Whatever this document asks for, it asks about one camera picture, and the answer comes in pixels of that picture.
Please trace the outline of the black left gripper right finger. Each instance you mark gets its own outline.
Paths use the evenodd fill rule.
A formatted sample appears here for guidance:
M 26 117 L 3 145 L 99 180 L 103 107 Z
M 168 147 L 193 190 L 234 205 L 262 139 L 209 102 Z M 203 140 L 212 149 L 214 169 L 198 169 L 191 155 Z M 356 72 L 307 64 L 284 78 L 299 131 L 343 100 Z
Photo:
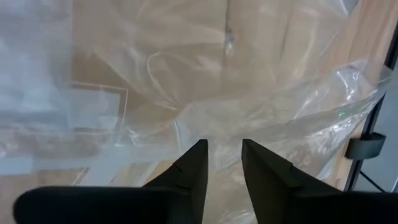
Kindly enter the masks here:
M 241 160 L 258 224 L 320 224 L 319 200 L 341 194 L 251 139 L 242 141 Z

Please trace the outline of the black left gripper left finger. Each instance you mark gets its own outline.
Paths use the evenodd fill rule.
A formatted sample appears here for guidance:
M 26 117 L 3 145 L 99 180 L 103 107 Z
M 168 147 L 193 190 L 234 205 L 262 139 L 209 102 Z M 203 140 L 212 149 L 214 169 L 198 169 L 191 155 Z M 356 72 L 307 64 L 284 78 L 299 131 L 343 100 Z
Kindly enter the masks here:
M 208 186 L 208 141 L 197 141 L 167 170 L 144 185 L 152 208 L 145 224 L 202 224 Z

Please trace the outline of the clear plastic zip bag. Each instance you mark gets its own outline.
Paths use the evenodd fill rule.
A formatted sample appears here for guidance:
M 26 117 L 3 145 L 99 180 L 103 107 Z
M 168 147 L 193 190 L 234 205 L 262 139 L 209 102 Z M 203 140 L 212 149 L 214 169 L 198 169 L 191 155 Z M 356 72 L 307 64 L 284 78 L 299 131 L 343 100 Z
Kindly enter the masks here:
M 189 104 L 176 126 L 182 146 L 209 145 L 203 224 L 257 224 L 244 181 L 243 139 L 252 139 L 322 180 L 392 81 L 392 70 L 358 60 L 268 90 Z
M 218 96 L 228 0 L 0 0 L 0 176 L 108 185 L 177 157 L 177 120 Z

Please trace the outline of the black table frame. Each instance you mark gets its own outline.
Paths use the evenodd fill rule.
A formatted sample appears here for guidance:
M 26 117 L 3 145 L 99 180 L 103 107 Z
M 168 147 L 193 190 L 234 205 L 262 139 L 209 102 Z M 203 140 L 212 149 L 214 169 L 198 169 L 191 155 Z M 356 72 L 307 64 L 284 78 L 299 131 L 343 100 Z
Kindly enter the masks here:
M 398 22 L 396 24 L 391 43 L 389 45 L 386 58 L 384 61 L 384 65 L 391 71 L 393 71 L 396 61 L 398 59 Z M 374 133 L 374 127 L 377 122 L 377 118 L 379 116 L 379 112 L 382 107 L 382 103 L 384 101 L 385 95 L 378 101 L 375 107 L 372 109 L 368 117 L 366 118 L 364 128 L 359 138 L 363 138 L 366 135 Z M 356 185 L 358 176 L 363 176 L 370 184 L 372 184 L 375 188 L 383 192 L 384 190 L 377 185 L 372 179 L 370 179 L 365 173 L 361 171 L 364 160 L 352 160 L 352 164 L 349 170 L 348 178 L 345 183 L 344 191 L 352 191 Z

